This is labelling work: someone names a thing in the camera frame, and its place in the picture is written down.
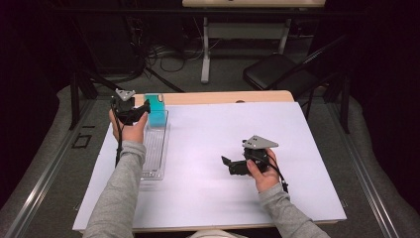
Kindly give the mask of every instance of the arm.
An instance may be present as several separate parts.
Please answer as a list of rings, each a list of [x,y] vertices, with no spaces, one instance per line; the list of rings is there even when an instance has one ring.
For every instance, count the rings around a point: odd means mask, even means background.
[[[275,154],[266,149],[272,165],[276,165]],[[290,202],[290,196],[283,191],[277,172],[269,168],[263,174],[252,160],[247,160],[248,170],[256,180],[260,201],[271,216],[281,237],[329,237],[312,220]]]
[[[114,136],[119,140],[121,134],[112,111],[109,117]],[[124,126],[118,121],[123,128],[120,162],[99,196],[83,237],[133,236],[133,218],[146,157],[143,140],[147,120],[145,113],[135,126]]]

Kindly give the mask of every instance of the gray sleeve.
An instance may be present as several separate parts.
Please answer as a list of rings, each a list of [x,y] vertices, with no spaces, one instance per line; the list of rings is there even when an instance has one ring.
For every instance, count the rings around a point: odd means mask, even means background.
[[[260,201],[271,216],[281,237],[329,237],[290,202],[290,196],[278,183],[260,193]]]
[[[145,156],[143,144],[123,141],[120,162],[96,202],[83,237],[133,237]]]

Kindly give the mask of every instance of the transparent container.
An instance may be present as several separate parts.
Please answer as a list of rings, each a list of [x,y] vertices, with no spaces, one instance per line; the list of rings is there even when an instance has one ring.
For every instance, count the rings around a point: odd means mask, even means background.
[[[164,123],[159,126],[151,126],[151,123],[148,122],[145,129],[146,162],[143,165],[142,173],[144,180],[162,180],[164,177],[170,125],[167,121],[168,111],[159,113],[164,113]]]

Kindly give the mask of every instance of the chair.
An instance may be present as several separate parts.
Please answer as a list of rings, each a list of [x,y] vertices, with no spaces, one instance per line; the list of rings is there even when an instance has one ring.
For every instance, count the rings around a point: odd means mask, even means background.
[[[284,55],[273,54],[245,68],[244,81],[256,90],[288,90],[294,99],[310,92],[309,100],[301,105],[303,107],[307,104],[305,118],[308,119],[315,88],[335,78],[340,78],[341,73],[334,71],[327,76],[318,77],[307,69],[319,62],[326,53],[341,46],[346,39],[347,36],[340,37],[300,63],[295,63]]]

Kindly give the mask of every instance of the hand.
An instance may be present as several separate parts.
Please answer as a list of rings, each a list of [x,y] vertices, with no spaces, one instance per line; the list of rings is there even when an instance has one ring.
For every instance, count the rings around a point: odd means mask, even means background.
[[[269,162],[273,166],[276,166],[276,157],[274,152],[271,149],[265,150],[270,157]],[[251,176],[256,180],[256,186],[259,192],[266,191],[280,182],[278,173],[272,167],[268,167],[266,172],[261,173],[257,165],[252,160],[247,160],[247,167]]]
[[[109,110],[109,120],[112,123],[112,129],[115,139],[119,139],[118,135],[118,127],[117,122],[115,121],[115,116],[112,110]],[[134,141],[138,143],[143,143],[144,137],[145,137],[145,126],[146,122],[148,121],[148,113],[145,112],[142,117],[139,119],[139,122],[134,126],[127,126],[118,120],[118,123],[120,124],[120,128],[123,129],[123,141]]]

